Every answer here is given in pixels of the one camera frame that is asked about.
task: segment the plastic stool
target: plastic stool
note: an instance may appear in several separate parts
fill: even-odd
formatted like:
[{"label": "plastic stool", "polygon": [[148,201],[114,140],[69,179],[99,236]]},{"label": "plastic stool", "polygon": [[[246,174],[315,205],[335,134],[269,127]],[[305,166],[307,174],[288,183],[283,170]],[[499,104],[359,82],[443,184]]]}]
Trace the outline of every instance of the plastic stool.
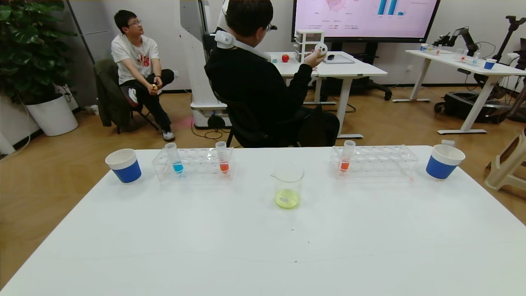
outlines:
[{"label": "plastic stool", "polygon": [[502,154],[495,156],[490,166],[491,172],[485,180],[489,188],[499,190],[504,185],[512,185],[526,190],[526,181],[513,175],[520,166],[526,166],[526,129]]}]

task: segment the green jacket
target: green jacket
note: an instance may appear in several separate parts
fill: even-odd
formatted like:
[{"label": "green jacket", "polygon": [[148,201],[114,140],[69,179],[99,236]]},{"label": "green jacket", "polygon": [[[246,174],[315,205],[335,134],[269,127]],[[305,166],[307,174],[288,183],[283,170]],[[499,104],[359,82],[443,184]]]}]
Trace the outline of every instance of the green jacket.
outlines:
[{"label": "green jacket", "polygon": [[131,106],[120,90],[117,64],[110,59],[101,60],[95,63],[94,71],[102,125],[111,126],[113,122],[129,127]]}]

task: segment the black jacket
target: black jacket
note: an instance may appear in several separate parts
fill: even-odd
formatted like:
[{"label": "black jacket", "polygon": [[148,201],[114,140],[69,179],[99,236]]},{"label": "black jacket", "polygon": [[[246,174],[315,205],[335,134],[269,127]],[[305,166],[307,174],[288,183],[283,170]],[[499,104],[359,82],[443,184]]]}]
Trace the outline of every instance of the black jacket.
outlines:
[{"label": "black jacket", "polygon": [[287,87],[270,62],[240,48],[212,51],[205,71],[212,89],[230,101],[243,101],[266,132],[289,120],[303,105],[312,68],[301,65]]},{"label": "black jacket", "polygon": [[117,64],[113,60],[98,61],[94,66],[99,102],[99,116],[103,126],[112,122],[119,127],[130,125],[130,105],[119,88]]}]

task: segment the man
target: man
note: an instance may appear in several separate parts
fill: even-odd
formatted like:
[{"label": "man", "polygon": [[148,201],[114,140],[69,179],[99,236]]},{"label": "man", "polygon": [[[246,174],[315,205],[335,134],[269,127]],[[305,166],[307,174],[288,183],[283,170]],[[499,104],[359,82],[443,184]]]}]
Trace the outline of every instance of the man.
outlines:
[{"label": "man", "polygon": [[171,121],[159,102],[158,90],[174,81],[172,70],[161,70],[157,43],[143,36],[141,21],[133,12],[121,10],[115,14],[115,24],[122,34],[112,41],[112,56],[119,67],[119,84],[129,86],[130,105],[142,103],[163,131],[163,138],[175,140]]},{"label": "man", "polygon": [[[230,0],[225,6],[219,28],[232,34],[237,41],[256,47],[267,31],[276,29],[270,24],[274,15],[270,0]],[[214,49],[205,71],[213,90],[227,100],[245,102],[266,133],[296,141],[303,121],[313,110],[302,107],[312,69],[323,59],[319,51],[307,56],[289,87],[272,63],[237,47]],[[290,121],[290,124],[279,124]],[[324,112],[324,122],[326,145],[332,146],[336,142],[339,120]]]}]

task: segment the sneaker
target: sneaker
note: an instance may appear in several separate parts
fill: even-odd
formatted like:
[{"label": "sneaker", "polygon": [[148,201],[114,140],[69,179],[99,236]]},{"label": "sneaker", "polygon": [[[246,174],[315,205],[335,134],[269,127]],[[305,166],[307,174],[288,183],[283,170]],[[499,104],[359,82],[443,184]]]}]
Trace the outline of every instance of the sneaker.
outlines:
[{"label": "sneaker", "polygon": [[174,133],[167,132],[165,130],[163,130],[163,138],[165,139],[166,142],[171,142],[171,141],[175,140]]},{"label": "sneaker", "polygon": [[137,100],[137,95],[134,88],[130,88],[128,90],[128,102],[132,107],[137,107],[139,105],[139,101]]}]

